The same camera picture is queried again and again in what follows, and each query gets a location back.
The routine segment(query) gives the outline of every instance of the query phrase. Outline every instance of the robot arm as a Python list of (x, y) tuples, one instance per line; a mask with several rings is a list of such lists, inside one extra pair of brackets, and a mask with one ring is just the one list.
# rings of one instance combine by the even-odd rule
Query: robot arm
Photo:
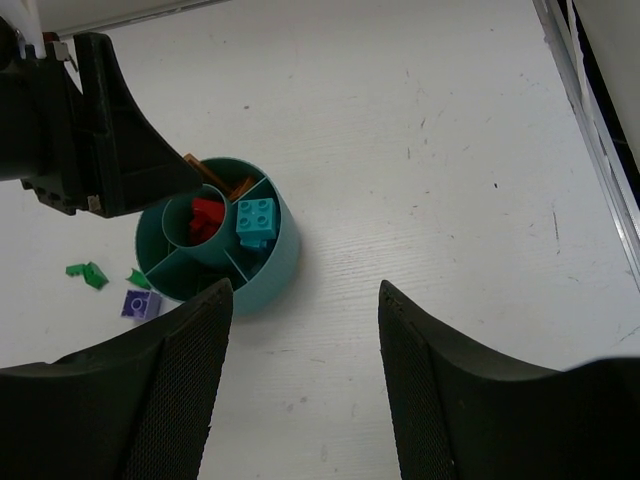
[(0, 180), (69, 215), (105, 218), (195, 190), (201, 178), (144, 118), (107, 35), (74, 36), (82, 92), (33, 0), (0, 4)]

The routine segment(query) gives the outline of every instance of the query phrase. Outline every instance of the table surface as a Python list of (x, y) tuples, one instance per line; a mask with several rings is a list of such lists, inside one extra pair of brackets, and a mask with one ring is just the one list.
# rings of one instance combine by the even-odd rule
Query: table surface
[[(384, 278), (545, 367), (640, 351), (640, 295), (529, 0), (234, 0), (109, 33), (169, 143), (266, 170), (303, 239), (291, 287), (234, 320), (201, 478), (399, 478)], [(17, 182), (0, 201), (0, 366), (134, 326), (136, 215), (67, 218)], [(102, 292), (64, 275), (89, 260)]]

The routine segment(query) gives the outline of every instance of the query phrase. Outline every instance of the green toy piece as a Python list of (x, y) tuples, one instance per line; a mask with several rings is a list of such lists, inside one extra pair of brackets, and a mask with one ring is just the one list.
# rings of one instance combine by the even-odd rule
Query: green toy piece
[(65, 272), (70, 277), (77, 277), (78, 275), (82, 275), (84, 273), (84, 264), (79, 263), (78, 265), (69, 265)]
[(89, 262), (84, 266), (82, 275), (84, 276), (85, 283), (92, 286), (96, 290), (102, 290), (102, 287), (109, 283), (109, 279), (93, 262)]
[(147, 281), (144, 274), (135, 268), (131, 269), (131, 275), (127, 278), (131, 283), (137, 287), (144, 288), (145, 290), (151, 290), (151, 284)]

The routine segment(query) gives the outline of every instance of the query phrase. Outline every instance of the purple toy block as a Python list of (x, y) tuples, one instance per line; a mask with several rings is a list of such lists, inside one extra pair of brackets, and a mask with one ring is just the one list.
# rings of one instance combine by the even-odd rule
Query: purple toy block
[(122, 317), (134, 320), (151, 320), (160, 313), (162, 297), (155, 292), (127, 290), (122, 307)]

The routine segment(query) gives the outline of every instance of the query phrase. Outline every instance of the teal container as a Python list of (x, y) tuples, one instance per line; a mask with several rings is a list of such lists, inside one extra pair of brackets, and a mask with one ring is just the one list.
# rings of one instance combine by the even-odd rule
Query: teal container
[[(140, 271), (163, 295), (187, 301), (221, 278), (234, 289), (234, 313), (256, 313), (276, 298), (293, 278), (300, 253), (300, 237), (291, 212), (269, 177), (254, 165), (233, 158), (203, 163), (230, 185), (250, 175), (256, 184), (229, 202), (215, 187), (175, 197), (145, 210), (136, 231)], [(194, 197), (222, 199), (225, 218), (218, 232), (201, 245), (188, 242)], [(277, 208), (277, 238), (263, 251), (245, 249), (235, 233), (237, 205), (242, 200), (272, 198)]]

